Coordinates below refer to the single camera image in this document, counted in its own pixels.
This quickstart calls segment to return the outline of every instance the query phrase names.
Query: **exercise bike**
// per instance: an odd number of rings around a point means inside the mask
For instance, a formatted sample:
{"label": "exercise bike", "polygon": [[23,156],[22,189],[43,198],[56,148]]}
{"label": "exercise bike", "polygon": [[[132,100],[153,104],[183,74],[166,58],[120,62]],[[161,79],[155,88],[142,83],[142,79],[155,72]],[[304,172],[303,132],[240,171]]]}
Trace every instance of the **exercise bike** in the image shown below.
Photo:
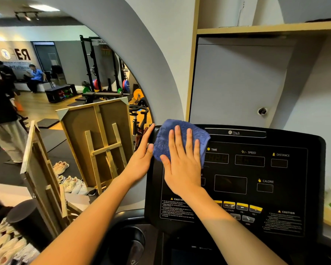
{"label": "exercise bike", "polygon": [[[144,118],[139,126],[139,123],[137,121],[137,111],[142,110],[141,114],[144,115]],[[137,148],[140,146],[140,142],[142,139],[143,134],[147,131],[148,127],[145,127],[145,123],[147,121],[147,114],[149,110],[146,107],[138,106],[138,105],[129,105],[129,113],[131,116],[134,117],[132,120],[133,123],[133,131],[132,131],[132,140],[134,142],[134,151],[137,150]]]}

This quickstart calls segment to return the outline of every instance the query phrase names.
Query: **treadmill display panel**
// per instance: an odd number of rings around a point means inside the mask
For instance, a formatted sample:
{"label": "treadmill display panel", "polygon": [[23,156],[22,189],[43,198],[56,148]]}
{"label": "treadmill display panel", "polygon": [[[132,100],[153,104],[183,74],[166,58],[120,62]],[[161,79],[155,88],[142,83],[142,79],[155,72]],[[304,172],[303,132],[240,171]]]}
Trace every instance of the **treadmill display panel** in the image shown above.
{"label": "treadmill display panel", "polygon": [[[210,141],[201,185],[248,229],[304,237],[307,157],[306,148]],[[159,217],[197,219],[164,177]]]}

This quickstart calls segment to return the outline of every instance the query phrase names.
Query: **white pants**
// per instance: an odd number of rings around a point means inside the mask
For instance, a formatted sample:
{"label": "white pants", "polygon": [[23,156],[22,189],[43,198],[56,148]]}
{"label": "white pants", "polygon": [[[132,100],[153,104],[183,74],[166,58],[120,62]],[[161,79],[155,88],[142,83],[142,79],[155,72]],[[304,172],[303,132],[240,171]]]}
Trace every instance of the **white pants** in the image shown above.
{"label": "white pants", "polygon": [[0,147],[14,162],[22,162],[27,136],[27,132],[18,120],[0,124]]}

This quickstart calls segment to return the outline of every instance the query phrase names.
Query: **caution label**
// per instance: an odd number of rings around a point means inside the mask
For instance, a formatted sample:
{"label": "caution label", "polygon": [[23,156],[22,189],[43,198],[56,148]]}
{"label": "caution label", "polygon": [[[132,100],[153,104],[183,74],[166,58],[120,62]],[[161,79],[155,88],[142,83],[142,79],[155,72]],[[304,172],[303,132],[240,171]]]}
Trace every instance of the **caution label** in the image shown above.
{"label": "caution label", "polygon": [[178,197],[162,197],[160,218],[194,222],[193,210]]}
{"label": "caution label", "polygon": [[303,237],[304,223],[301,217],[284,212],[279,210],[277,213],[269,213],[264,222],[264,232]]}

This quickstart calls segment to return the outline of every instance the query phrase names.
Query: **hand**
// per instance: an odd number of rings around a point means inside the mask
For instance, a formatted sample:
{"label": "hand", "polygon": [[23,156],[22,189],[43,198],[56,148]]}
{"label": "hand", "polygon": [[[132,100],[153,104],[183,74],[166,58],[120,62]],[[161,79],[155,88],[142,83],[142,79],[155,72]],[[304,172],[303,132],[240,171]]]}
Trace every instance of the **hand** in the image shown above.
{"label": "hand", "polygon": [[184,151],[181,139],[180,126],[175,127],[169,132],[169,151],[170,158],[161,155],[164,166],[164,180],[175,194],[182,197],[187,191],[201,187],[201,162],[200,162],[200,141],[195,141],[193,151],[192,130],[189,128],[186,132],[186,152]]}
{"label": "hand", "polygon": [[140,142],[140,146],[137,151],[131,156],[129,163],[122,172],[126,177],[128,177],[132,184],[143,178],[150,168],[150,162],[153,153],[153,144],[149,144],[147,147],[148,139],[154,129],[155,124],[152,124],[146,133],[143,135]]}

